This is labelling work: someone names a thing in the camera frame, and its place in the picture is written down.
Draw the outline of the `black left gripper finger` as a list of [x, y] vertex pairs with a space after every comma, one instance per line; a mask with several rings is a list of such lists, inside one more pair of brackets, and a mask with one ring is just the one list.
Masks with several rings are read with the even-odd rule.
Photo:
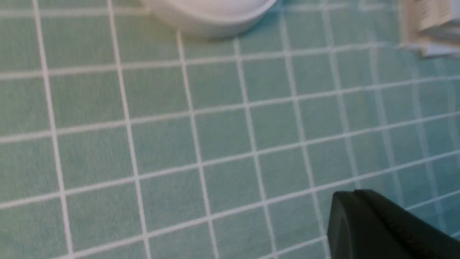
[[327, 226], [332, 259], [458, 259], [460, 243], [373, 190], [337, 191]]

